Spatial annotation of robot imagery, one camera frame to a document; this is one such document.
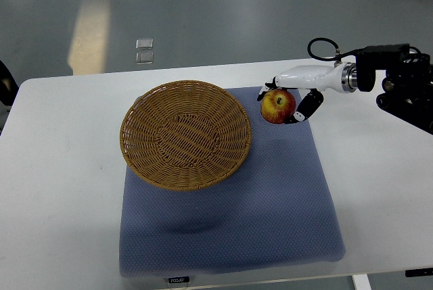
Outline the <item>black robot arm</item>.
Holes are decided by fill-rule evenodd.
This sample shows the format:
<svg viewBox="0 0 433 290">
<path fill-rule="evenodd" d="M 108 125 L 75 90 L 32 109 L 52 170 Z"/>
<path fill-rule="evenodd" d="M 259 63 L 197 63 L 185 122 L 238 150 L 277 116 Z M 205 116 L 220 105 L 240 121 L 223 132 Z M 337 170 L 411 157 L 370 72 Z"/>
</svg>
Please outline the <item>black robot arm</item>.
<svg viewBox="0 0 433 290">
<path fill-rule="evenodd" d="M 335 56 L 319 57 L 312 51 L 313 43 L 323 41 L 334 46 Z M 376 72 L 385 71 L 382 80 L 383 93 L 376 97 L 378 107 L 432 134 L 432 64 L 430 56 L 407 43 L 378 45 L 341 53 L 338 44 L 319 37 L 307 45 L 307 53 L 313 59 L 342 65 L 342 58 L 353 55 L 355 63 L 344 65 L 337 75 L 344 91 L 373 90 Z"/>
</svg>

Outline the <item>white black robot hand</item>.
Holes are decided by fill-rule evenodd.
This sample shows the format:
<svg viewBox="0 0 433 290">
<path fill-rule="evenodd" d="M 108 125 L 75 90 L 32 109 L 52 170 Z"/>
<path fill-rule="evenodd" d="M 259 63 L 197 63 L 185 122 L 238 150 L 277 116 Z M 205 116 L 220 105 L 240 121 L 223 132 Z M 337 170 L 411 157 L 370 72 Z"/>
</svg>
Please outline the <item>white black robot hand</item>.
<svg viewBox="0 0 433 290">
<path fill-rule="evenodd" d="M 295 112 L 283 121 L 285 124 L 304 122 L 323 103 L 324 90 L 333 89 L 339 93 L 353 93 L 358 89 L 356 65 L 344 62 L 337 66 L 296 66 L 267 81 L 262 86 L 257 100 L 263 100 L 271 91 L 277 89 L 309 90 Z"/>
</svg>

